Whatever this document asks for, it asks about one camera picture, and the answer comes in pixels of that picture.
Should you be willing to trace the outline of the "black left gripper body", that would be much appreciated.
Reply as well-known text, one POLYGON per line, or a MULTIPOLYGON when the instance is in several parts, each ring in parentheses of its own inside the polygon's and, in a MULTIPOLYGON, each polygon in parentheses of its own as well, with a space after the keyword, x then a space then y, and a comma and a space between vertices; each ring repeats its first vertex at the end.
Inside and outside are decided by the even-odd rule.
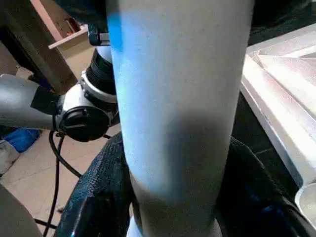
POLYGON ((70 16, 88 26, 88 39, 92 46, 110 45, 105 0, 56 0, 55 2, 70 16))

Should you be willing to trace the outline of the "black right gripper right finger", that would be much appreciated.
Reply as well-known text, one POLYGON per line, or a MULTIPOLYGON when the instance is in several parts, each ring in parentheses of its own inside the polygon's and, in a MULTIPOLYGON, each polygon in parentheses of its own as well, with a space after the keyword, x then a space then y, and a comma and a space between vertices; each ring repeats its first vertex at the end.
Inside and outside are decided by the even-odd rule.
POLYGON ((232 137, 217 198, 226 237, 314 237, 315 228, 255 154, 232 137))

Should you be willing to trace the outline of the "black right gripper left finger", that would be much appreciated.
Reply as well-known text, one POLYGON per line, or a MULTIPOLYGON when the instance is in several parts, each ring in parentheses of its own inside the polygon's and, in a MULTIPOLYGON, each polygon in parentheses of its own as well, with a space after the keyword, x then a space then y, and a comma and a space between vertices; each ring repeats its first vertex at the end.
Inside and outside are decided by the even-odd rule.
POLYGON ((124 237, 133 197, 122 134, 117 133, 79 178, 54 236, 124 237))

